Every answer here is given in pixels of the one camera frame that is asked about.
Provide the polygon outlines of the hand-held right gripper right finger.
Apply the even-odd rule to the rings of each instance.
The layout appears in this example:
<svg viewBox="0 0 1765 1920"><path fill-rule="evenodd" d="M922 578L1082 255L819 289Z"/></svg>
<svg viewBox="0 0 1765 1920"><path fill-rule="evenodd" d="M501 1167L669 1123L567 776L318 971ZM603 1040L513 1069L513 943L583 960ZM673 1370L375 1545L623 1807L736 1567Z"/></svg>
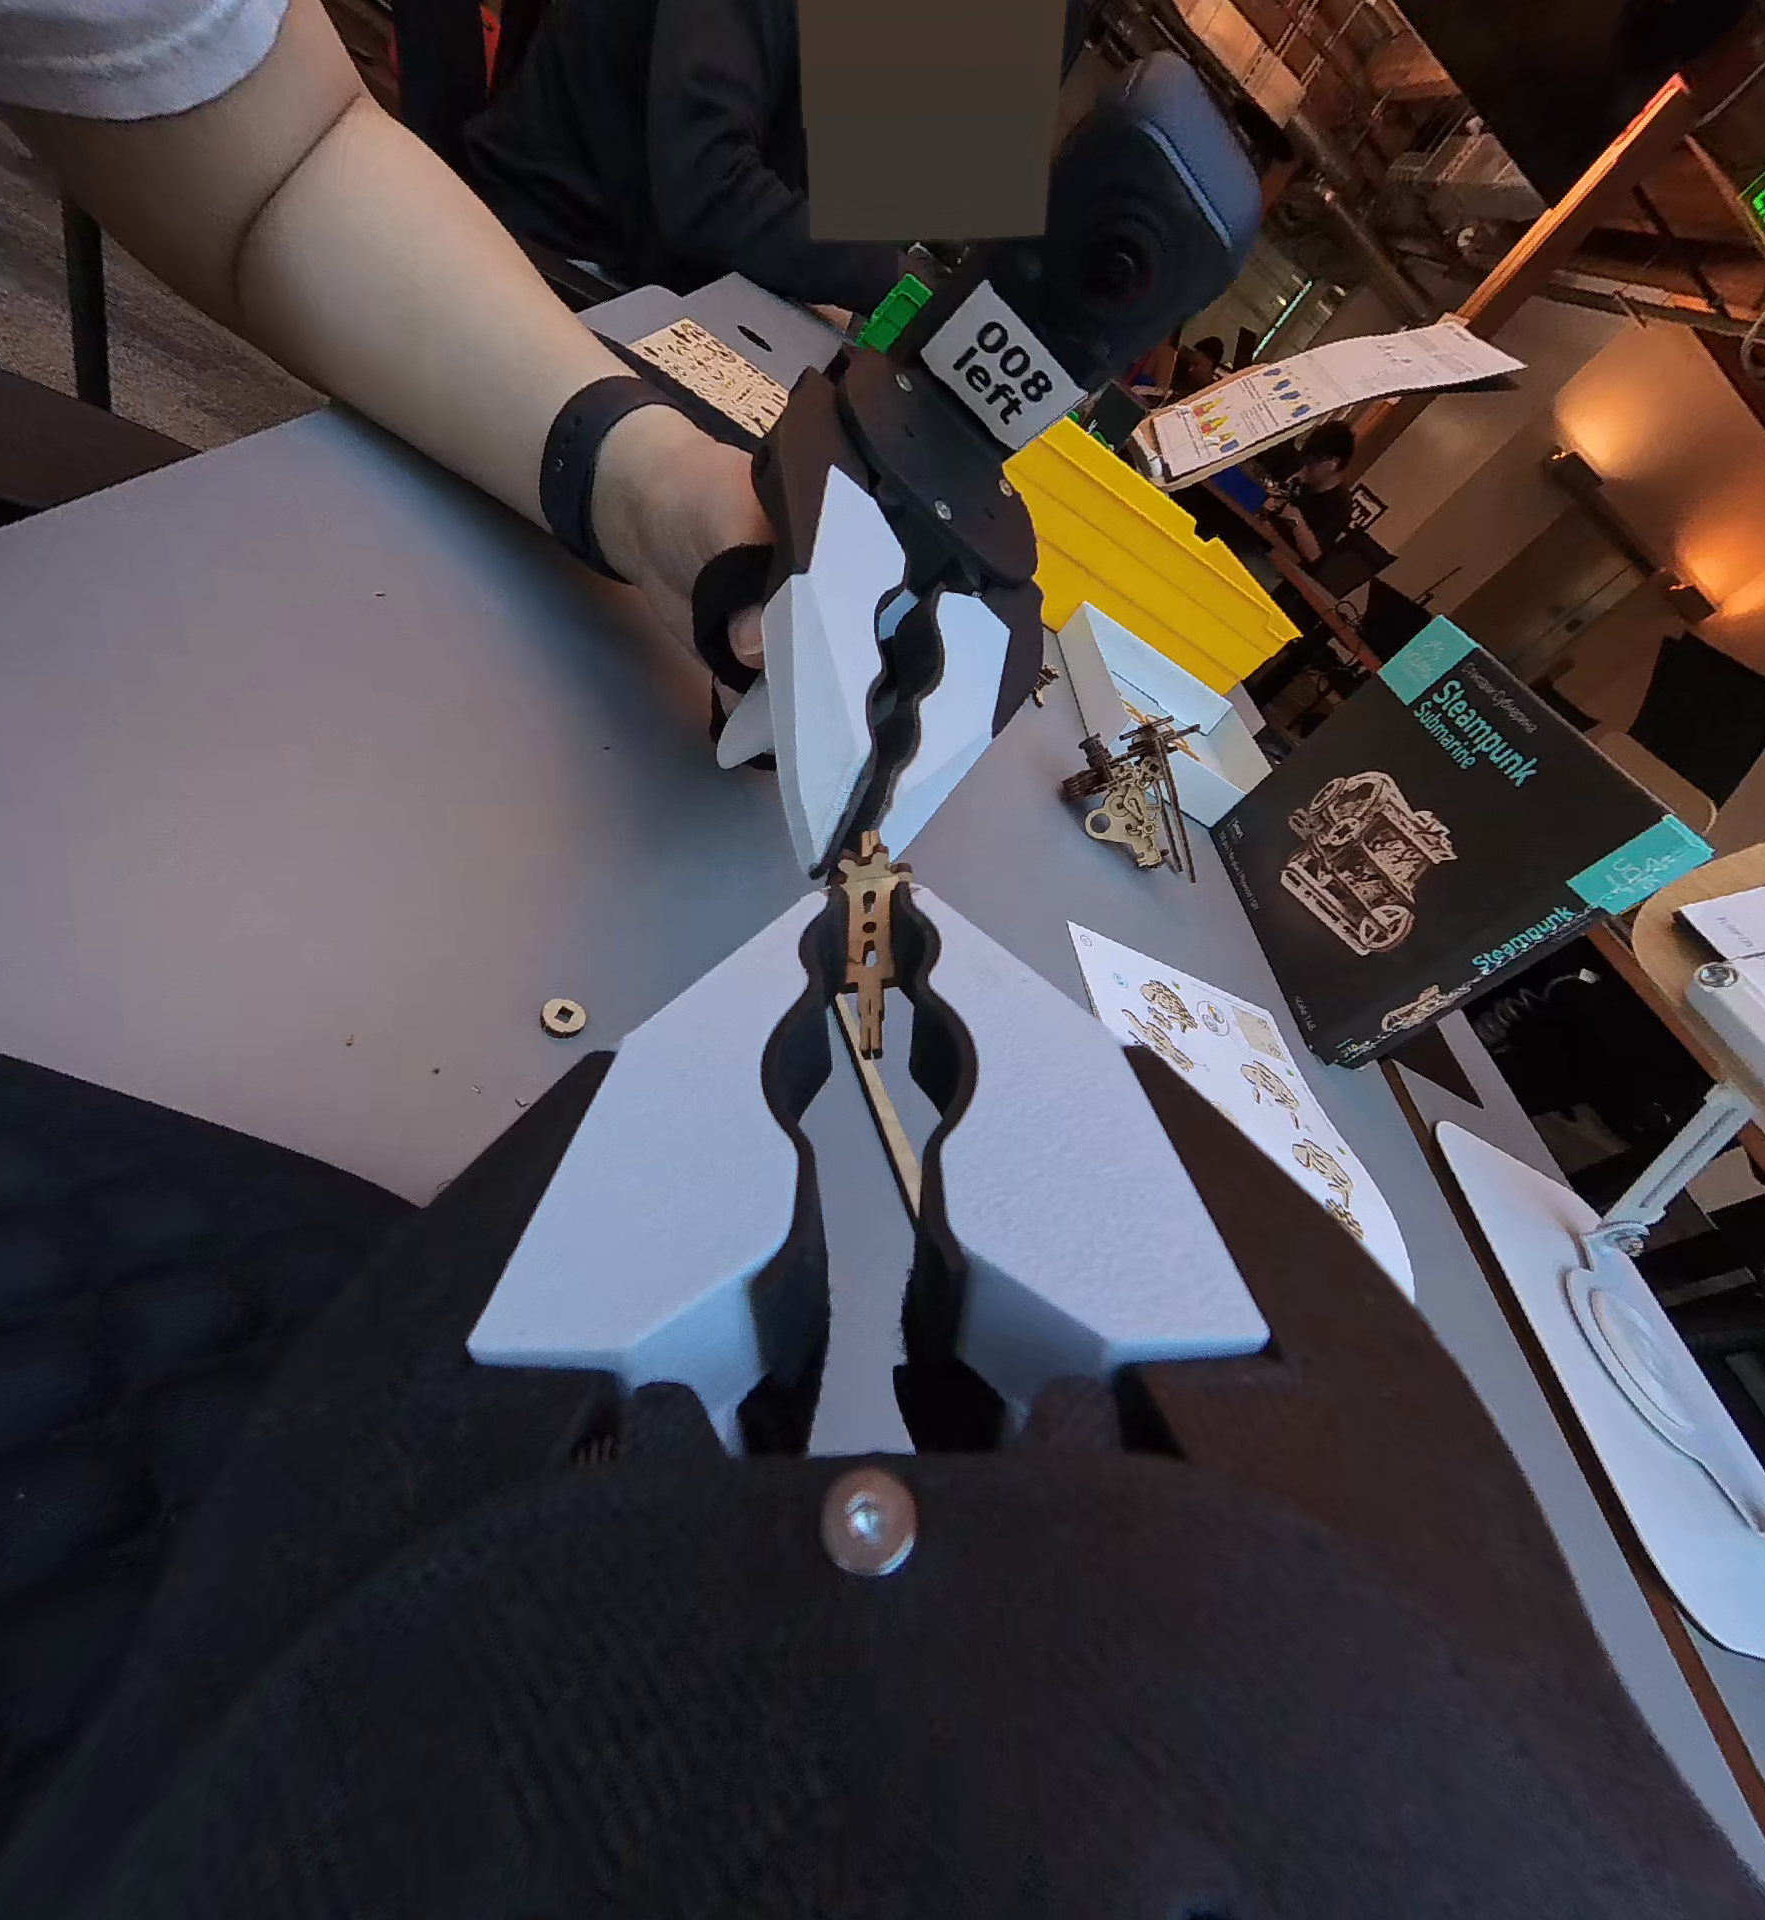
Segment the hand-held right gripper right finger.
<svg viewBox="0 0 1765 1920"><path fill-rule="evenodd" d="M1268 1344L1136 1071L1150 1056L922 884L897 987L934 1110L897 1366L918 1452L992 1451L1054 1380Z"/></svg>

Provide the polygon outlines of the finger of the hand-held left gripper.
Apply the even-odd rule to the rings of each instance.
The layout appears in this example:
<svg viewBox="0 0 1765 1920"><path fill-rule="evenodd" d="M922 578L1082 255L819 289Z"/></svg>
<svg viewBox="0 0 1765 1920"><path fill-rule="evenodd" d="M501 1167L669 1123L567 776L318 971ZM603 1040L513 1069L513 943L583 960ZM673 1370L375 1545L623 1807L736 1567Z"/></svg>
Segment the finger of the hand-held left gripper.
<svg viewBox="0 0 1765 1920"><path fill-rule="evenodd" d="M821 879L857 821L894 809L906 765L876 742L870 701L886 674L879 616L899 598L906 558L876 499L828 468L809 563L763 613L765 678L784 821L798 866Z"/></svg>
<svg viewBox="0 0 1765 1920"><path fill-rule="evenodd" d="M1010 634L977 598L909 599L885 642L874 770L854 825L902 859L991 749Z"/></svg>

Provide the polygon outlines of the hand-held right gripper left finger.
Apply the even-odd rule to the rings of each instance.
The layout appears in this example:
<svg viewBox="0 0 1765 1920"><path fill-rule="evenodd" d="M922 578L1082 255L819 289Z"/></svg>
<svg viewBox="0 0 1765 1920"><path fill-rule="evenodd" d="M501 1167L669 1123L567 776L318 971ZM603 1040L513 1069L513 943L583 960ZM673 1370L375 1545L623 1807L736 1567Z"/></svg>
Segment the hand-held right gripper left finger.
<svg viewBox="0 0 1765 1920"><path fill-rule="evenodd" d="M689 1386L730 1452L806 1452L830 1332L804 1117L831 1069L807 895L610 1058L467 1338L480 1365Z"/></svg>

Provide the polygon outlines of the small wooden axle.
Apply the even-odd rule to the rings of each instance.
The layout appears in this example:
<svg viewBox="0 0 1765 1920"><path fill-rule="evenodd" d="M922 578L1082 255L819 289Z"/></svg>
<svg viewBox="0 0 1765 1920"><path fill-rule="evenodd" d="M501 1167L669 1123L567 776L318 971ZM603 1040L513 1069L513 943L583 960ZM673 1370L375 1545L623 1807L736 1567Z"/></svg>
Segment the small wooden axle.
<svg viewBox="0 0 1765 1920"><path fill-rule="evenodd" d="M862 1051L885 1056L886 992L894 984L894 903L913 886L913 871L894 862L899 879L886 893L864 891L846 899L846 973L841 992L851 996Z"/></svg>

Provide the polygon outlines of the person's left forearm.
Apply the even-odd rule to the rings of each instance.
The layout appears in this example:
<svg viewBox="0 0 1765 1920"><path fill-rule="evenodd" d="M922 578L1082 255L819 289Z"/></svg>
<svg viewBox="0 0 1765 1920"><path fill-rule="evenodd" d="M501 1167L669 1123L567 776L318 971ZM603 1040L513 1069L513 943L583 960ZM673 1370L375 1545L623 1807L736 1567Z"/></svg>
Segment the person's left forearm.
<svg viewBox="0 0 1765 1920"><path fill-rule="evenodd" d="M455 172L366 92L322 3L273 3L171 113L0 113L174 296L537 521L548 427L612 358Z"/></svg>

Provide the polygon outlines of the person's left hand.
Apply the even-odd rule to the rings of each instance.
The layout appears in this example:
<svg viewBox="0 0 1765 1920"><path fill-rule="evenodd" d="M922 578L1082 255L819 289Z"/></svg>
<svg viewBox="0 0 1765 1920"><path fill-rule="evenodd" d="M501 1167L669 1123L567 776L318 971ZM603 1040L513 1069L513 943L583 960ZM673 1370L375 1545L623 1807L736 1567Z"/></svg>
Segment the person's left hand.
<svg viewBox="0 0 1765 1920"><path fill-rule="evenodd" d="M696 632L691 593L704 567L736 547L774 540L753 491L750 455L662 404L635 410L608 432L589 525L612 573L685 642Z"/></svg>

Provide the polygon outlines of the white cardboard box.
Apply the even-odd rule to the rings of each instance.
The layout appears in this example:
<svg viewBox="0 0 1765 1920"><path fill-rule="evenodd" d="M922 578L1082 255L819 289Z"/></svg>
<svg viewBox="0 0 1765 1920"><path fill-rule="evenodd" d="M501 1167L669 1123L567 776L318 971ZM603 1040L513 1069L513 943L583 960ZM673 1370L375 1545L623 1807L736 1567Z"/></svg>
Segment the white cardboard box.
<svg viewBox="0 0 1765 1920"><path fill-rule="evenodd" d="M1214 825L1271 773L1230 698L1092 604L1065 619L1058 642L1086 737L1120 750L1127 734L1150 719L1180 732L1167 767L1175 802L1197 825Z"/></svg>

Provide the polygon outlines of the illustrated instruction booklet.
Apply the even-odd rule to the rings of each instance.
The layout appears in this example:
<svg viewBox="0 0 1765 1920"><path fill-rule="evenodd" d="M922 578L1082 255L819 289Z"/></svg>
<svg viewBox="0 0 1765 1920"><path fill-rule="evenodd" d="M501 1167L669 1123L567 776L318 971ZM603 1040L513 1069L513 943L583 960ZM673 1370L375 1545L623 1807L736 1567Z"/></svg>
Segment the illustrated instruction booklet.
<svg viewBox="0 0 1765 1920"><path fill-rule="evenodd" d="M1413 1298L1396 1217L1321 1106L1278 1019L1083 923L1069 922L1068 937L1101 1024L1123 1044L1153 1050Z"/></svg>

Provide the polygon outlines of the yellow plastic bin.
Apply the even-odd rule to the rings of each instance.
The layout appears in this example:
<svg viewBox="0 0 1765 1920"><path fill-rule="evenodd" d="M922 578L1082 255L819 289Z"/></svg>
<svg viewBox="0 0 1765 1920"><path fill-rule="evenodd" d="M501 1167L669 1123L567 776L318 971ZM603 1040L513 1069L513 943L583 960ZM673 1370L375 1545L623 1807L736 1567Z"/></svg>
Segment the yellow plastic bin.
<svg viewBox="0 0 1765 1920"><path fill-rule="evenodd" d="M1092 605L1218 693L1300 636L1249 567L1110 448L1060 419L1005 464L1036 540L1044 625Z"/></svg>

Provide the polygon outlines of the wooden mechanical model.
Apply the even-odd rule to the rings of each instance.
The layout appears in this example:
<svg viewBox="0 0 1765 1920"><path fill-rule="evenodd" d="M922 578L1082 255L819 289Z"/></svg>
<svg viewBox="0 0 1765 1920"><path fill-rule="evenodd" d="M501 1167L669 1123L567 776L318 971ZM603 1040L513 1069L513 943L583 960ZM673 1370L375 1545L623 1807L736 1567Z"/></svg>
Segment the wooden mechanical model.
<svg viewBox="0 0 1765 1920"><path fill-rule="evenodd" d="M1083 770L1062 778L1063 803L1082 808L1090 839L1131 853L1139 871L1167 866L1195 882L1195 861L1180 803L1174 754L1199 726L1150 716L1108 745L1083 734Z"/></svg>

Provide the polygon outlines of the flat wooden stick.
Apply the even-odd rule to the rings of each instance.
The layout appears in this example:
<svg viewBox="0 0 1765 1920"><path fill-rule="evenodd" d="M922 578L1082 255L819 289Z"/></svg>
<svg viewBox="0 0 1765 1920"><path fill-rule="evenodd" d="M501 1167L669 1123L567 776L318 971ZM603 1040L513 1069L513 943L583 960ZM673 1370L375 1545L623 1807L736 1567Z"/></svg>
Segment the flat wooden stick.
<svg viewBox="0 0 1765 1920"><path fill-rule="evenodd" d="M862 1051L859 1024L851 1010L851 996L835 994L830 1005L835 1012L857 1085L891 1165L902 1209L910 1223L916 1223L922 1175L915 1143L894 1110L894 1101L885 1085L879 1059Z"/></svg>

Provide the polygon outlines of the laser-cut plywood sheet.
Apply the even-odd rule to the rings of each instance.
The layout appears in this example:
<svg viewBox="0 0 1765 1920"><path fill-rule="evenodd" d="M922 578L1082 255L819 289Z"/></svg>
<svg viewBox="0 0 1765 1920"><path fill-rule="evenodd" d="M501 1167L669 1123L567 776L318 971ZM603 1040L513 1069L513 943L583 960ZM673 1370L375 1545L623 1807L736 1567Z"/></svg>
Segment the laser-cut plywood sheet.
<svg viewBox="0 0 1765 1920"><path fill-rule="evenodd" d="M702 401L750 443L766 438L788 406L788 391L704 324L677 318L631 344L631 354L671 387Z"/></svg>

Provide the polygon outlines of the black wristband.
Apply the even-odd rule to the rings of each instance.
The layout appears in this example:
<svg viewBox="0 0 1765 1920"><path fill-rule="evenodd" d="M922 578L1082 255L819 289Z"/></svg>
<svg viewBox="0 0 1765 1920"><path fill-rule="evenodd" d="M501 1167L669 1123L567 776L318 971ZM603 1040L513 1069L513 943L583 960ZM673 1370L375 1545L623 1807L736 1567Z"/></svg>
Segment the black wristband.
<svg viewBox="0 0 1765 1920"><path fill-rule="evenodd" d="M542 445L539 468L539 510L555 540L597 576L629 583L603 553L593 527L593 491L612 432L646 408L671 408L671 401L650 382L635 377L602 377L557 410Z"/></svg>

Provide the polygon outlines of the paper on clipboard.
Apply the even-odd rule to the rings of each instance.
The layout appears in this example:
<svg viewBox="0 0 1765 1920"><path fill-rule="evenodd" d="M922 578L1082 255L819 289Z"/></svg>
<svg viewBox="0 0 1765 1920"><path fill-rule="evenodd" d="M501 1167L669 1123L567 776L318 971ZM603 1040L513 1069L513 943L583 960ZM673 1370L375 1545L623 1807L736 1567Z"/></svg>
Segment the paper on clipboard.
<svg viewBox="0 0 1765 1920"><path fill-rule="evenodd" d="M1320 422L1400 396L1503 391L1525 361L1456 318L1361 335L1262 361L1149 413L1128 451L1162 493L1177 493L1296 442Z"/></svg>

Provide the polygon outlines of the white magnifier stand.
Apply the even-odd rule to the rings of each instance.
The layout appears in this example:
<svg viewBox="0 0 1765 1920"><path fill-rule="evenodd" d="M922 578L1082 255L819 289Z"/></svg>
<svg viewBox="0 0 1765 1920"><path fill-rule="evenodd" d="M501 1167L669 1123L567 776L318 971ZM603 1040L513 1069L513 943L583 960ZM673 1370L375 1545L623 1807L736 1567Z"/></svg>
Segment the white magnifier stand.
<svg viewBox="0 0 1765 1920"><path fill-rule="evenodd" d="M1715 1085L1613 1213L1456 1123L1435 1139L1659 1580L1715 1643L1765 1661L1765 1467L1635 1265L1753 1117Z"/></svg>

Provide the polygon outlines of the black model kit box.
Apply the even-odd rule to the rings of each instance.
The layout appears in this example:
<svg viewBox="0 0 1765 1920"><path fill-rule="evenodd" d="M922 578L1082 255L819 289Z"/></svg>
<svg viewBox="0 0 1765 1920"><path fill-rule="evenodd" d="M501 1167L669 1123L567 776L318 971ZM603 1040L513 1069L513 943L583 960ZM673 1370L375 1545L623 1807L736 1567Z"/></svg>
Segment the black model kit box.
<svg viewBox="0 0 1765 1920"><path fill-rule="evenodd" d="M1209 835L1302 1040L1337 1067L1709 861L1441 616Z"/></svg>

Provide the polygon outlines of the black honeycomb cushion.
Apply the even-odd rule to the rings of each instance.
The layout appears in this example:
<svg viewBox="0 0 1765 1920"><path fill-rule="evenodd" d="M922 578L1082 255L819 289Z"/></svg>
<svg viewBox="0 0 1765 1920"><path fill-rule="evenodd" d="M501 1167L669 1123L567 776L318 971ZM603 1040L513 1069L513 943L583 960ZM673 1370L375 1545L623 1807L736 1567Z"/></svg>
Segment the black honeycomb cushion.
<svg viewBox="0 0 1765 1920"><path fill-rule="evenodd" d="M271 1366L414 1213L0 1053L0 1805L113 1685Z"/></svg>

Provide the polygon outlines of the white shirt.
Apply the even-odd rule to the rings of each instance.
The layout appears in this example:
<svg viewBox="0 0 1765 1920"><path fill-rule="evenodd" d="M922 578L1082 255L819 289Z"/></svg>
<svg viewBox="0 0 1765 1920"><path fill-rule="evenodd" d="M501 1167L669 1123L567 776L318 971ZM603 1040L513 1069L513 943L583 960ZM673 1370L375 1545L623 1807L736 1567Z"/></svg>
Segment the white shirt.
<svg viewBox="0 0 1765 1920"><path fill-rule="evenodd" d="M131 122L183 113L269 56L285 1L0 1L0 107Z"/></svg>

